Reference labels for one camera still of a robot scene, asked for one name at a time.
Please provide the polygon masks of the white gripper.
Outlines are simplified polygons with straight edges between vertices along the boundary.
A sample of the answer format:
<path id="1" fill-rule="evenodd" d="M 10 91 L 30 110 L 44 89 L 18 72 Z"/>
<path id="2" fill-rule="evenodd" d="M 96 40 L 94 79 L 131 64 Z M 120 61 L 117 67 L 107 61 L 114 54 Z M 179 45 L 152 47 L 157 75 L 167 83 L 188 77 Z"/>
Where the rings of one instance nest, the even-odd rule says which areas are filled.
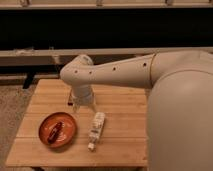
<path id="1" fill-rule="evenodd" d="M 77 113 L 80 109 L 79 104 L 88 104 L 88 107 L 97 112 L 96 103 L 94 100 L 93 90 L 90 85 L 73 86 L 71 97 L 73 100 L 73 112 Z"/>

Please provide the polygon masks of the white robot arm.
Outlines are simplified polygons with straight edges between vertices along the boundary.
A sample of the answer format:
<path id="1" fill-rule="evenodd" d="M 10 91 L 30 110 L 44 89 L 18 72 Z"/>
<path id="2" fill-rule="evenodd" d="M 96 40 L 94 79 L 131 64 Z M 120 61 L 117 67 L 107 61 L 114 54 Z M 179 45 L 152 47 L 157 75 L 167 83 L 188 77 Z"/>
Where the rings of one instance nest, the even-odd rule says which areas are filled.
<path id="1" fill-rule="evenodd" d="M 95 65 L 79 55 L 60 71 L 74 98 L 92 84 L 145 88 L 149 171 L 213 171 L 213 54 L 155 53 Z"/>

